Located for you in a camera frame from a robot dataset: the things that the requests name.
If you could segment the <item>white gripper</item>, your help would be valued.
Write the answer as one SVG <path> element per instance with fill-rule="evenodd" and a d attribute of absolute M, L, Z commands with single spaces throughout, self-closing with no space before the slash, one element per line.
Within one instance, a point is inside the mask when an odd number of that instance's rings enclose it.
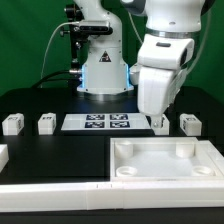
<path fill-rule="evenodd" d="M 185 81 L 184 66 L 192 59 L 191 38 L 171 39 L 146 34 L 138 52 L 138 109 L 153 116 L 152 126 L 161 128 L 166 108 Z"/>

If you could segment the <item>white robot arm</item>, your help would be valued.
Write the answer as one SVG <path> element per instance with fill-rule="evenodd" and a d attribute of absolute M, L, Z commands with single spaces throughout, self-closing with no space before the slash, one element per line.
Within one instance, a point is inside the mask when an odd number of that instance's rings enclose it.
<path fill-rule="evenodd" d="M 125 88 L 126 65 L 122 58 L 120 19 L 101 6 L 101 0 L 73 0 L 84 20 L 81 29 L 90 32 L 84 64 L 84 86 L 92 94 L 118 93 Z M 138 87 L 138 110 L 162 127 L 162 115 L 175 99 L 187 76 L 201 16 L 215 0 L 120 0 L 125 9 L 145 16 L 146 34 L 130 77 Z"/>

